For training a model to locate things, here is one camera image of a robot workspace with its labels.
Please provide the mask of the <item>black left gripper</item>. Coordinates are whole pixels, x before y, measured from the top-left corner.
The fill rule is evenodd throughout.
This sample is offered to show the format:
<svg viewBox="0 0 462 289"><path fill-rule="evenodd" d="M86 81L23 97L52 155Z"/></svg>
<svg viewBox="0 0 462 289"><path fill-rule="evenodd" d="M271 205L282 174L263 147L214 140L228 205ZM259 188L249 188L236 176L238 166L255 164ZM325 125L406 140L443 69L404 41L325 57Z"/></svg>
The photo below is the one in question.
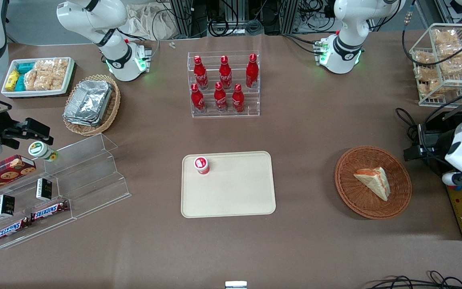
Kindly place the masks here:
<svg viewBox="0 0 462 289"><path fill-rule="evenodd" d="M419 124L419 144L403 150L404 161L422 159L431 171L454 171L445 159L454 137L454 120L431 120Z"/></svg>

